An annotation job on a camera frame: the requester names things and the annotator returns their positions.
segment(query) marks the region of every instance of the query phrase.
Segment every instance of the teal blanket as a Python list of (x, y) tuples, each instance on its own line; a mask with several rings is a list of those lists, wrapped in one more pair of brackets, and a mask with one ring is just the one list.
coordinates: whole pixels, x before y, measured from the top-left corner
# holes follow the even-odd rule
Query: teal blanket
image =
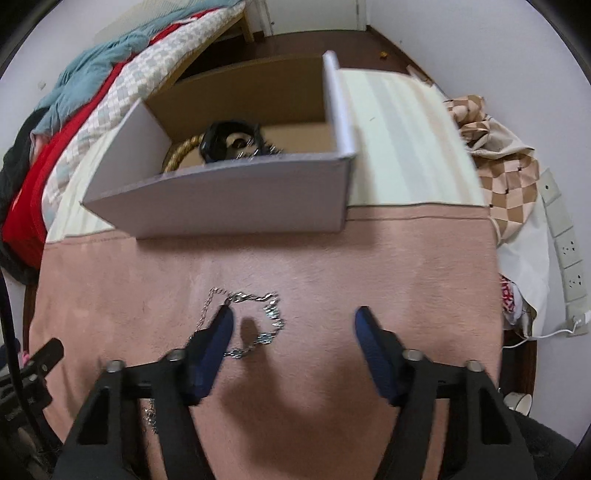
[(233, 7), (240, 0), (199, 0), (191, 6), (157, 18), (116, 40), (101, 43), (78, 55), (61, 73), (53, 90), (43, 97), (36, 109), (49, 110), (33, 130), (34, 134), (52, 137), (76, 111), (90, 102), (111, 73), (113, 65), (144, 50), (150, 39), (171, 23), (216, 7)]

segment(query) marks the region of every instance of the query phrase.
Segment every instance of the pink blanket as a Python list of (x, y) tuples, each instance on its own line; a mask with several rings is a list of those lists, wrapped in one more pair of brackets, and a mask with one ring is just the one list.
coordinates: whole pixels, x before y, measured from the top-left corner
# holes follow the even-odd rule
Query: pink blanket
[[(287, 322), (272, 344), (224, 360), (212, 395), (194, 409), (221, 480), (373, 478), (395, 410), (356, 344), (360, 305), (434, 361), (478, 359), (498, 373), (501, 304), (485, 208), (354, 207), (334, 235), (136, 241), (99, 233), (47, 245), (41, 266), (30, 341), (33, 351), (53, 336), (64, 344), (47, 378), (58, 435), (66, 437), (108, 360), (141, 364), (184, 346), (211, 287), (277, 291)], [(260, 307), (239, 304), (235, 313), (231, 346), (271, 328)], [(424, 478), (437, 478), (444, 406)], [(153, 476), (163, 479), (157, 438), (147, 443)]]

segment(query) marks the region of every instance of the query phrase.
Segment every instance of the door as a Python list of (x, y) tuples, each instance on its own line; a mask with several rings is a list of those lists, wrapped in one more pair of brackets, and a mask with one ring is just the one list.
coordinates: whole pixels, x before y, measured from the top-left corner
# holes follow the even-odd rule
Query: door
[(312, 30), (365, 30), (365, 0), (261, 1), (263, 8), (267, 4), (267, 20), (275, 35)]

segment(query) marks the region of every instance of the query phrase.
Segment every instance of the wall outlet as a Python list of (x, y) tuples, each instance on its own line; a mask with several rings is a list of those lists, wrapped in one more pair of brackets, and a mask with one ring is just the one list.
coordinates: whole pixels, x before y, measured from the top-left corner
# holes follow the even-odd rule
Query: wall outlet
[(575, 263), (562, 271), (564, 299), (566, 302), (580, 299), (587, 294), (583, 275), (583, 262)]
[(579, 255), (579, 244), (574, 235), (574, 228), (569, 228), (554, 239), (556, 254), (561, 269), (565, 269), (582, 260)]
[(554, 176), (549, 168), (544, 170), (542, 175), (540, 175), (540, 179), (538, 180), (538, 190), (542, 195), (545, 205), (549, 205), (560, 197), (560, 190), (558, 189), (558, 185), (556, 185)]
[(553, 238), (556, 238), (573, 226), (562, 196), (546, 206), (546, 217), (548, 217), (548, 226), (550, 227)]
[[(566, 304), (566, 328), (574, 330), (574, 333), (569, 333), (569, 337), (576, 337), (589, 333), (589, 324), (585, 323), (585, 313), (589, 310), (589, 298), (583, 297)], [(583, 323), (579, 324), (577, 328), (574, 327), (576, 319), (582, 318)]]

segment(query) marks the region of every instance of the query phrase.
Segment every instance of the blue gripper pad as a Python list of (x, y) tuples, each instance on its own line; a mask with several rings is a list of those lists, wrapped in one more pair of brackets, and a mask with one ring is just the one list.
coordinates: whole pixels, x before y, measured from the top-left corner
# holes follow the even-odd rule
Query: blue gripper pad
[(232, 309), (222, 305), (211, 325), (196, 332), (189, 340), (185, 348), (187, 383), (184, 393), (193, 399), (191, 404), (197, 404), (211, 393), (233, 330)]
[(399, 380), (403, 345), (392, 332), (382, 330), (369, 307), (360, 307), (355, 313), (355, 333), (379, 395), (392, 405), (398, 404), (408, 392)]

